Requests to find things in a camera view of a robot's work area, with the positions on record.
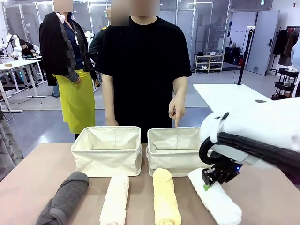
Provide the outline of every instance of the gray rolled towel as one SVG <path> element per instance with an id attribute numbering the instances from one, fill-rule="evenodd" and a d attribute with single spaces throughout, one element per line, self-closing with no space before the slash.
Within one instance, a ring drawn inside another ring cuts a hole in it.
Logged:
<path id="1" fill-rule="evenodd" d="M 66 225 L 89 186 L 89 178 L 82 172 L 72 173 L 50 199 L 36 225 Z"/>

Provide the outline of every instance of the white bin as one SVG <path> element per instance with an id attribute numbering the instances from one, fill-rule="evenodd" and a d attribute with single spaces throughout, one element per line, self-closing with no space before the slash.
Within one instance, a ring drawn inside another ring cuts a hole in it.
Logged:
<path id="1" fill-rule="evenodd" d="M 71 147 L 77 171 L 88 177 L 137 176 L 142 166 L 139 127 L 87 127 Z"/>
<path id="2" fill-rule="evenodd" d="M 199 168 L 210 168 L 199 158 L 200 127 L 157 128 L 148 131 L 149 175 L 157 168 L 167 169 L 174 177 L 187 177 Z"/>

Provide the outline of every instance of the green object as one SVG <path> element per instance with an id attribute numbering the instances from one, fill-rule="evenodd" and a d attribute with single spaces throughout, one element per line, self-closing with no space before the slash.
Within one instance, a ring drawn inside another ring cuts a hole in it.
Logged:
<path id="1" fill-rule="evenodd" d="M 207 191 L 211 187 L 211 185 L 204 184 L 203 187 L 204 187 L 204 190 Z"/>

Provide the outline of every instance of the white rolled towel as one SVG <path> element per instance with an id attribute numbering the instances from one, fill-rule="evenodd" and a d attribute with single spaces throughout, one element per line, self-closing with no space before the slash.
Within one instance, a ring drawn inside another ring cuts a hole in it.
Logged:
<path id="1" fill-rule="evenodd" d="M 100 215 L 100 225 L 125 224 L 128 190 L 129 177 L 116 175 L 111 178 Z"/>
<path id="2" fill-rule="evenodd" d="M 219 182 L 215 182 L 207 191 L 204 190 L 202 169 L 188 174 L 204 206 L 210 211 L 218 225 L 238 225 L 242 221 L 242 210 L 226 194 Z"/>

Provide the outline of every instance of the hand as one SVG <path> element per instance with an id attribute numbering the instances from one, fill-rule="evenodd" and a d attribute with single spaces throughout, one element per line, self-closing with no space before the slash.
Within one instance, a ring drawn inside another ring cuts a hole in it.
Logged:
<path id="1" fill-rule="evenodd" d="M 80 79 L 80 77 L 78 76 L 78 78 L 77 78 L 77 80 L 76 80 L 76 83 L 77 83 L 77 84 L 80 84 L 80 82 L 81 82 L 81 79 Z"/>
<path id="2" fill-rule="evenodd" d="M 94 80 L 94 85 L 95 85 L 95 88 L 100 87 L 99 79 Z"/>
<path id="3" fill-rule="evenodd" d="M 175 127 L 178 127 L 179 121 L 184 116 L 184 99 L 176 97 L 169 104 L 169 117 L 175 120 Z"/>
<path id="4" fill-rule="evenodd" d="M 115 118 L 113 119 L 106 119 L 106 125 L 107 126 L 118 126 L 118 122 L 116 121 Z"/>

